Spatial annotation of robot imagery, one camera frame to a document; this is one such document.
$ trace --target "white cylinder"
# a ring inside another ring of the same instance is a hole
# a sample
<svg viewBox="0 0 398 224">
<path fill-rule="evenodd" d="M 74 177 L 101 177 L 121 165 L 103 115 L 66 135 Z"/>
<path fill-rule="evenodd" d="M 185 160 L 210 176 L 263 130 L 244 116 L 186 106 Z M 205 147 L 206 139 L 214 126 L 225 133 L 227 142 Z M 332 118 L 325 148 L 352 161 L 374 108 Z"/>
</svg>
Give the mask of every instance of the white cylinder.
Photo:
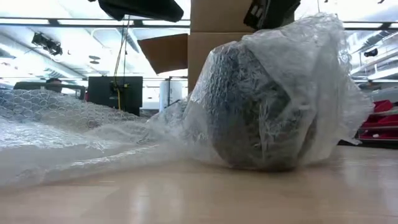
<svg viewBox="0 0 398 224">
<path fill-rule="evenodd" d="M 177 100 L 182 99 L 182 83 L 180 81 L 162 81 L 160 83 L 160 91 L 159 91 L 159 111 L 164 110 L 164 108 L 168 107 L 172 103 Z"/>
</svg>

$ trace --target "wooden table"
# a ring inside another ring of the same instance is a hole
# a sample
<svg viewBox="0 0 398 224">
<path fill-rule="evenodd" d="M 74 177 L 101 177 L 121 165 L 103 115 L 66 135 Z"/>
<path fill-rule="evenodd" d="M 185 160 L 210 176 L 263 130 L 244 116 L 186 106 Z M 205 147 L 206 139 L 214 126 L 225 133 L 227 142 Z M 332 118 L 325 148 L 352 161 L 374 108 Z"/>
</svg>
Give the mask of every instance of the wooden table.
<svg viewBox="0 0 398 224">
<path fill-rule="evenodd" d="M 398 151 L 265 174 L 183 161 L 0 194 L 0 223 L 398 223 Z"/>
</svg>

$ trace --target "ceiling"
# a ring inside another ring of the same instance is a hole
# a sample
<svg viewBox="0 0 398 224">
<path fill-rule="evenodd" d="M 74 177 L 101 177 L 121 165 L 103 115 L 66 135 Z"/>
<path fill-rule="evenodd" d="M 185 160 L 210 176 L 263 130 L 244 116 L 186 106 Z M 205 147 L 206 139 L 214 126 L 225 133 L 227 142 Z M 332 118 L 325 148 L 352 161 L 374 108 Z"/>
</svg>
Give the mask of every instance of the ceiling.
<svg viewBox="0 0 398 224">
<path fill-rule="evenodd" d="M 190 1 L 176 0 L 190 18 Z M 296 19 L 316 14 L 318 11 L 338 14 L 343 21 L 395 22 L 398 21 L 398 1 L 385 0 L 302 0 Z M 110 19 L 97 2 L 87 0 L 0 0 L 0 17 L 58 18 L 58 19 Z M 145 19 L 131 16 L 131 19 Z M 121 47 L 124 28 L 88 27 L 39 27 L 0 26 L 0 80 L 9 85 L 19 80 L 57 77 L 69 79 L 70 83 L 87 85 L 82 78 L 96 75 L 112 75 Z M 33 35 L 41 33 L 61 43 L 62 56 L 52 57 L 46 50 L 31 43 Z M 187 71 L 155 74 L 142 54 L 138 40 L 153 37 L 189 33 L 187 28 L 130 28 L 126 46 L 126 60 L 122 57 L 118 75 L 139 75 L 147 78 L 186 76 Z M 395 32 L 357 30 L 347 32 L 353 64 L 353 78 L 367 80 L 397 78 L 398 36 Z M 366 51 L 377 47 L 377 57 L 364 57 Z M 98 64 L 90 63 L 89 56 L 99 57 Z M 146 85 L 156 86 L 158 81 Z"/>
</svg>

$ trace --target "person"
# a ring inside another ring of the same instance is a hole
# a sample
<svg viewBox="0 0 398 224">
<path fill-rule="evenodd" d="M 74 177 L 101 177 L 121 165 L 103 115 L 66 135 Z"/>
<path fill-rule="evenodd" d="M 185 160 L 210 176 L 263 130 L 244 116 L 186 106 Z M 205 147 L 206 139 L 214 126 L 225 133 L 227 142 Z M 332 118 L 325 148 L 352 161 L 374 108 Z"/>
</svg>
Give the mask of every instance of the person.
<svg viewBox="0 0 398 224">
<path fill-rule="evenodd" d="M 45 81 L 46 83 L 52 83 L 52 84 L 62 84 L 62 81 L 58 78 L 49 78 L 47 81 Z M 47 90 L 51 90 L 57 93 L 61 93 L 62 92 L 62 87 L 60 86 L 47 86 L 45 87 Z"/>
</svg>

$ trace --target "cardboard flap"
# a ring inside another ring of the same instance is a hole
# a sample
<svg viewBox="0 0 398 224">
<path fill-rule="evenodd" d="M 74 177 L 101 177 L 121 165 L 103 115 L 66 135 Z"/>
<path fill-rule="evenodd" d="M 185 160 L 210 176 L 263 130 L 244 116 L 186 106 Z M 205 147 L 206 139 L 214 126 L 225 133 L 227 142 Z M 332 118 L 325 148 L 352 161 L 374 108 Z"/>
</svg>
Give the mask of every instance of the cardboard flap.
<svg viewBox="0 0 398 224">
<path fill-rule="evenodd" d="M 188 68 L 188 34 L 139 40 L 138 44 L 156 74 Z"/>
</svg>

